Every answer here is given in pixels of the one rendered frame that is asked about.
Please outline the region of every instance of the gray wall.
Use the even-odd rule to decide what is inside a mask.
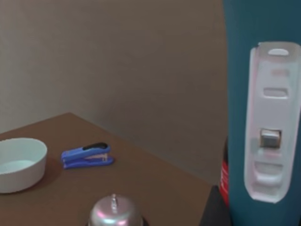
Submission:
[[[73,112],[215,183],[226,101],[220,0],[0,0],[0,132]]]

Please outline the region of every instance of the bell button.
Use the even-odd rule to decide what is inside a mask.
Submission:
[[[260,134],[260,147],[263,148],[280,148],[281,143],[281,131],[262,129]]]

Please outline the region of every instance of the table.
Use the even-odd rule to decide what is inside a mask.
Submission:
[[[32,188],[0,195],[1,226],[84,226],[94,203],[112,193],[132,198],[150,226],[197,226],[201,219],[209,184],[74,114],[0,135],[14,137],[45,142],[46,172]],[[113,165],[63,170],[62,151],[100,141],[111,145]]]

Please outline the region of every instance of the teal object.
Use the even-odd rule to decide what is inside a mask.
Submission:
[[[298,226],[301,216],[301,129],[286,197],[251,199],[244,185],[250,50],[263,41],[301,45],[301,0],[223,0],[228,39],[229,196],[233,226]]]

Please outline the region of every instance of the red can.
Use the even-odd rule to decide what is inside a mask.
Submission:
[[[220,192],[227,206],[229,206],[228,187],[229,187],[229,164],[228,164],[228,138],[227,138],[223,150],[221,181],[220,181]]]

